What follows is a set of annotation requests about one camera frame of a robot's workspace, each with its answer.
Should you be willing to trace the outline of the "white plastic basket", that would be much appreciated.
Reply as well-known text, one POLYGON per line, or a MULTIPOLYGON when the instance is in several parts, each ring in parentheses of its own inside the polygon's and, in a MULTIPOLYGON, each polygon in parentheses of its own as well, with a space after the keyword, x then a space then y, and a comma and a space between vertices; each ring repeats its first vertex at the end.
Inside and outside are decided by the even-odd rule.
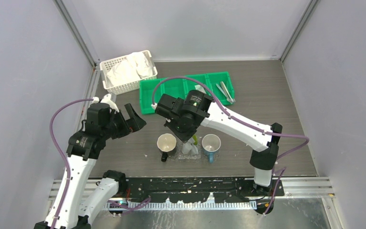
POLYGON ((149 50, 102 61, 99 67, 104 89, 115 95, 139 89, 141 81, 156 79, 158 74, 149 50))

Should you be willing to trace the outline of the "green compartment organizer bin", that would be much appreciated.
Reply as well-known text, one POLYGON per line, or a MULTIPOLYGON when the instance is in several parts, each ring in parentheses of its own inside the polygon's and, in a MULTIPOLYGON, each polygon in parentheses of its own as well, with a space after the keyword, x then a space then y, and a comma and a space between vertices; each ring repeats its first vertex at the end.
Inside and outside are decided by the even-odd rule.
MULTIPOLYGON (((193 78, 205 84, 218 97, 223 105, 230 105, 230 103, 216 87, 216 83, 220 85, 220 81, 223 81, 231 97, 235 98, 235 90, 228 72, 192 74, 187 75, 187 77, 193 78)), ((140 108, 143 115, 149 115, 154 113, 154 110, 151 107, 152 93, 156 85, 162 80, 162 78, 159 78, 140 82, 140 108)), ((197 85, 197 83, 188 81, 186 79, 175 79, 167 81, 156 90, 155 102, 158 102, 160 100, 162 94, 168 94, 175 98, 179 97, 184 99, 190 90, 195 89, 195 85, 197 85)))

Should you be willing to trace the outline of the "clear oval textured tray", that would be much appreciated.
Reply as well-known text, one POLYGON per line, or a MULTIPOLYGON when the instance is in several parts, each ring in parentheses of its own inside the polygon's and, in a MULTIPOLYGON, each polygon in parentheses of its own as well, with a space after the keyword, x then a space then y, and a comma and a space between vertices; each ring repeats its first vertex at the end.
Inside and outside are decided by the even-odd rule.
MULTIPOLYGON (((192 155, 184 155, 182 154, 182 145, 183 142, 180 139, 176 139, 177 140, 177 151, 176 154, 174 156, 169 157, 169 159, 171 160, 205 160, 206 159, 206 155, 203 153, 203 148, 201 146, 201 141, 202 141, 202 136, 197 136, 198 137, 198 151, 199 154, 196 156, 192 156, 192 155)), ((189 141, 189 143, 192 143, 194 145, 194 140, 193 138, 191 138, 189 141)))

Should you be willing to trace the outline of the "yellow toothpaste tube red cap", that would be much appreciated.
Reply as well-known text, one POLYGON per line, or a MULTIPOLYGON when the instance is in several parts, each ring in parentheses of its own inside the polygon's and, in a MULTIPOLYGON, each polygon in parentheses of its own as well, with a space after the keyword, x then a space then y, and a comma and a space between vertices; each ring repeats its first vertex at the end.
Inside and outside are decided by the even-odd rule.
POLYGON ((198 145, 198 137, 196 135, 193 135, 192 138, 194 140, 194 145, 198 145))

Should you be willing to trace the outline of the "white toothpaste tube orange cap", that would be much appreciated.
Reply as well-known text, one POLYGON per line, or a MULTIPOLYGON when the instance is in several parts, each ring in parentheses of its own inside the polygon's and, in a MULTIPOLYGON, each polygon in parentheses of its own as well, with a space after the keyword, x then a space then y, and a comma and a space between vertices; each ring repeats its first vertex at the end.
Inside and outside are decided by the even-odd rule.
POLYGON ((199 154, 198 148, 196 145, 191 145, 190 153, 192 156, 196 156, 199 154))

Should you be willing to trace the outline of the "black mug cream inside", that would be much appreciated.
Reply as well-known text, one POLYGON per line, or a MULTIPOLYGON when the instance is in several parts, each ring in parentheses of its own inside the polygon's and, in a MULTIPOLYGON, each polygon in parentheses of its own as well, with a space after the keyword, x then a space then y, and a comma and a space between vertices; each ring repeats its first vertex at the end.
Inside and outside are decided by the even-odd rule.
POLYGON ((166 162, 166 160, 174 156, 177 151, 177 140, 172 134, 162 134, 157 139, 157 147, 161 152, 161 161, 166 162))

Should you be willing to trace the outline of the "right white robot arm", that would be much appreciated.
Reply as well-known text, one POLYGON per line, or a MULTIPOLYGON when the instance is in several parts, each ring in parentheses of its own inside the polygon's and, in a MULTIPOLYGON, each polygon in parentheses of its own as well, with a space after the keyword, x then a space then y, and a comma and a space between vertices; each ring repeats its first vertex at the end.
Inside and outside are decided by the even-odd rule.
POLYGON ((272 190, 272 171, 278 156, 280 124, 262 125, 224 107, 201 91, 191 90, 185 99, 163 94, 152 104, 155 113, 166 119, 168 127, 186 143, 199 126, 230 135, 252 148, 250 164, 254 167, 253 190, 265 196, 272 190))

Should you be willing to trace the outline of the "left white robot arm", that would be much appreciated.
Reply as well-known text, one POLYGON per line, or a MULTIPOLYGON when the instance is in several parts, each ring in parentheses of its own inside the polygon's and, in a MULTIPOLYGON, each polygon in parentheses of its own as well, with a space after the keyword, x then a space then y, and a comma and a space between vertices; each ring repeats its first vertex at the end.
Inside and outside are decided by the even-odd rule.
POLYGON ((90 173, 108 139, 118 139, 144 128, 146 122, 140 118, 131 104, 125 104, 129 119, 125 119, 117 105, 107 94, 102 99, 92 98, 92 104, 81 121, 81 128, 68 141, 66 152, 59 147, 53 133, 55 117, 68 103, 51 118, 50 135, 60 153, 65 171, 59 192, 46 219, 35 224, 36 229, 90 229, 98 213, 113 196, 126 194, 126 175, 108 170, 96 189, 86 200, 82 199, 90 173))

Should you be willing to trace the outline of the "blue mug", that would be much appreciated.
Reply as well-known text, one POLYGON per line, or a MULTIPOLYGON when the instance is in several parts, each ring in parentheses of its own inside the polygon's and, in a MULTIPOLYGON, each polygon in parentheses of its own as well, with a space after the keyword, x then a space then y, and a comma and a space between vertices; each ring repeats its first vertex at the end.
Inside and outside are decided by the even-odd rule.
POLYGON ((219 153, 221 139, 214 134, 207 134, 202 138, 201 146, 203 153, 207 156, 209 163, 213 163, 215 155, 219 153))

